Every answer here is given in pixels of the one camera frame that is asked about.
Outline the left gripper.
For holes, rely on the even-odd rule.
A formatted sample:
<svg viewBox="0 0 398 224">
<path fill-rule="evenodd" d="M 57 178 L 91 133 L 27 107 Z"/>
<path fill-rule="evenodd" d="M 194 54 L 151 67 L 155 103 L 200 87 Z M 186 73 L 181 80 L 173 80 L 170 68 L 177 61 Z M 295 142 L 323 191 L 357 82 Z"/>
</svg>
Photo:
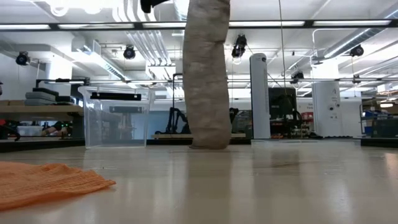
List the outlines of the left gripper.
<svg viewBox="0 0 398 224">
<path fill-rule="evenodd" d="M 168 0 L 140 0 L 141 10 L 148 14 L 155 6 L 167 2 Z"/>
</svg>

